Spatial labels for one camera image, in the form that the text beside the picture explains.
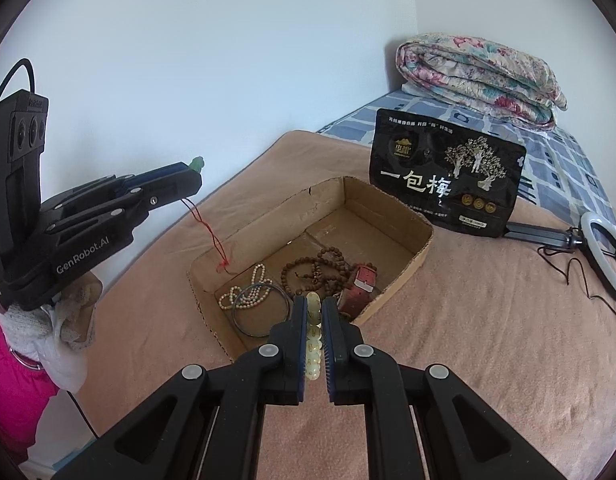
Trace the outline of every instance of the white wall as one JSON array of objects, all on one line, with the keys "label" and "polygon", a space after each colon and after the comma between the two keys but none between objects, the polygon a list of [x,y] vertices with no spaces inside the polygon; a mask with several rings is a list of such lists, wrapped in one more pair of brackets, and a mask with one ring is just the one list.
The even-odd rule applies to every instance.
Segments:
[{"label": "white wall", "polygon": [[480,36],[545,59],[568,98],[560,126],[616,210],[616,35],[591,0],[416,0],[420,32]]},{"label": "white wall", "polygon": [[[0,47],[0,81],[28,57],[50,99],[44,198],[202,155],[201,198],[285,131],[389,91],[394,44],[414,33],[414,0],[33,0]],[[9,90],[26,85],[22,70]],[[185,212],[151,213],[99,277]]]}]

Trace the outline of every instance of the cardboard box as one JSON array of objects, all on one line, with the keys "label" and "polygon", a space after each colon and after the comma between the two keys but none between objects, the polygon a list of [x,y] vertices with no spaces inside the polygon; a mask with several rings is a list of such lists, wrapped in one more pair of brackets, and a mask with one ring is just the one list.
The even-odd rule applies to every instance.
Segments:
[{"label": "cardboard box", "polygon": [[[288,198],[223,240],[230,274],[217,271],[219,257],[212,249],[192,263],[188,277],[206,325],[235,360],[265,339],[239,332],[232,313],[222,310],[218,300],[232,286],[249,285],[256,264],[264,263],[266,277],[280,285],[285,264],[316,256],[324,247],[339,248],[349,264],[371,262],[377,267],[377,295],[354,320],[362,325],[421,267],[432,235],[432,225],[422,215],[392,196],[353,177],[332,178]],[[289,286],[295,290],[305,285],[294,273],[309,271],[310,264],[302,264],[288,272]],[[266,301],[238,310],[236,316],[251,333],[265,333],[285,314],[284,299],[272,290]]]}]

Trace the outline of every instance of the black cable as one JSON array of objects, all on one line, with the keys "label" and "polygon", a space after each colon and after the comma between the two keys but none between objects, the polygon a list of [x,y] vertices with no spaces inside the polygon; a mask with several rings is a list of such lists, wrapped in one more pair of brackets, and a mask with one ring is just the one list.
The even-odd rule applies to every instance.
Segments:
[{"label": "black cable", "polygon": [[8,86],[8,83],[12,79],[12,76],[15,75],[15,72],[20,69],[20,67],[25,66],[26,71],[28,72],[28,86],[30,88],[30,93],[35,93],[35,73],[32,69],[32,63],[27,58],[22,58],[10,69],[10,71],[6,74],[6,77],[3,78],[2,84],[0,84],[0,99],[2,98],[3,91]]},{"label": "black cable", "polygon": [[588,288],[588,280],[586,279],[586,273],[584,271],[584,266],[581,263],[581,260],[579,260],[577,257],[573,256],[571,259],[568,260],[568,265],[566,266],[566,270],[564,271],[563,269],[560,269],[559,267],[557,267],[554,263],[552,263],[548,259],[549,257],[555,256],[556,254],[572,254],[573,251],[555,249],[555,248],[550,247],[550,246],[540,246],[539,248],[537,248],[537,253],[544,259],[544,261],[548,265],[550,265],[554,270],[556,270],[564,278],[566,278],[566,286],[570,285],[570,266],[572,265],[573,262],[577,262],[579,264],[579,267],[581,267],[581,277],[584,279],[584,287],[586,289],[586,296],[588,297],[588,299],[589,300],[601,300],[601,301],[603,301],[605,306],[607,306],[608,309],[610,309],[610,312],[612,312],[616,316],[616,310],[610,305],[610,303],[608,303],[606,298],[601,297],[598,294],[592,294],[592,295],[590,294],[590,290]]},{"label": "black cable", "polygon": [[77,402],[77,399],[74,398],[74,395],[70,392],[68,392],[68,390],[66,390],[66,392],[68,393],[68,395],[70,396],[70,398],[72,399],[72,402],[74,402],[74,405],[77,407],[77,409],[79,410],[79,413],[81,413],[82,415],[82,419],[83,421],[86,423],[86,425],[88,425],[88,428],[90,430],[90,432],[93,434],[93,436],[95,438],[99,438],[99,436],[97,435],[97,433],[95,433],[95,429],[91,426],[91,424],[89,423],[88,419],[86,418],[85,413],[83,413],[82,407],[79,405],[79,403]]}]

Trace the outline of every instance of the bead necklace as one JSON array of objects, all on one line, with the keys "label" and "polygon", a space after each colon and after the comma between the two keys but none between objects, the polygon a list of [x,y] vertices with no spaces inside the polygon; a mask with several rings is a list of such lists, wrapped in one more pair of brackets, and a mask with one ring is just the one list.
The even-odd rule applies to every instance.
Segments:
[{"label": "bead necklace", "polygon": [[[326,254],[331,254],[331,258],[325,258]],[[304,286],[303,289],[298,288],[294,293],[288,285],[288,270],[301,264],[312,264],[311,274],[297,274],[298,278],[304,280],[310,280],[309,285]],[[330,267],[337,271],[335,275],[326,275],[322,271],[322,266]],[[371,269],[376,270],[373,264],[367,264]],[[294,262],[286,264],[281,271],[281,285],[284,287],[287,295],[291,298],[299,296],[304,292],[316,292],[322,290],[326,296],[334,296],[339,294],[344,288],[351,288],[355,279],[355,269],[358,264],[349,265],[344,261],[343,254],[336,247],[328,247],[322,249],[317,253],[317,257],[304,256],[303,258],[297,258]]]},{"label": "bead necklace", "polygon": [[[255,268],[252,269],[252,279],[250,280],[250,284],[254,285],[255,283],[267,283],[272,285],[272,280],[270,278],[264,278],[266,275],[266,266],[264,264],[257,264]],[[222,310],[230,310],[234,304],[235,298],[242,291],[240,286],[232,286],[229,292],[226,292],[222,297],[219,298],[219,306]],[[236,304],[235,308],[253,308],[257,306],[259,303],[264,301],[268,294],[270,293],[270,288],[267,286],[256,286],[254,287],[248,294],[245,294],[239,301],[239,304]],[[224,299],[228,298],[229,304],[224,305]]]}]

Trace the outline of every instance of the screw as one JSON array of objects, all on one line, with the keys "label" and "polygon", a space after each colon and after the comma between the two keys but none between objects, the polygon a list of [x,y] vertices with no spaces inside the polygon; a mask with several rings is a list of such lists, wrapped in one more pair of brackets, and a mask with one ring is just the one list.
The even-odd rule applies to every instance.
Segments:
[{"label": "screw", "polygon": [[200,378],[203,373],[204,369],[199,365],[188,365],[181,371],[184,379],[189,381]]},{"label": "screw", "polygon": [[446,368],[444,365],[432,365],[428,369],[428,373],[435,379],[445,379],[450,374],[448,368]]},{"label": "screw", "polygon": [[357,345],[355,346],[353,352],[356,356],[359,357],[370,357],[372,354],[374,354],[374,348],[370,345]]},{"label": "screw", "polygon": [[259,353],[264,357],[274,357],[279,353],[279,348],[277,345],[268,343],[259,347]]}]

